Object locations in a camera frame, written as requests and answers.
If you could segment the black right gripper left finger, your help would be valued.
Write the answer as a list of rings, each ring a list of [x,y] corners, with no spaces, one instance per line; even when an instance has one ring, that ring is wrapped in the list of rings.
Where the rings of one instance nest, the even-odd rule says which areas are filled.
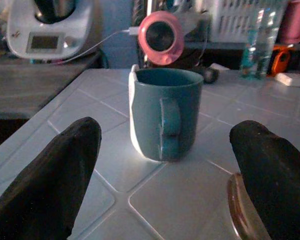
[[[0,196],[0,240],[65,240],[71,234],[97,162],[99,123],[69,125]]]

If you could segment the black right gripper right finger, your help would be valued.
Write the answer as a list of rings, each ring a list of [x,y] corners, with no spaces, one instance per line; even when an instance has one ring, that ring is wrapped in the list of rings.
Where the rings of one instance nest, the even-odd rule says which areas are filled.
[[[300,240],[300,151],[261,123],[230,130],[244,186],[273,240]]]

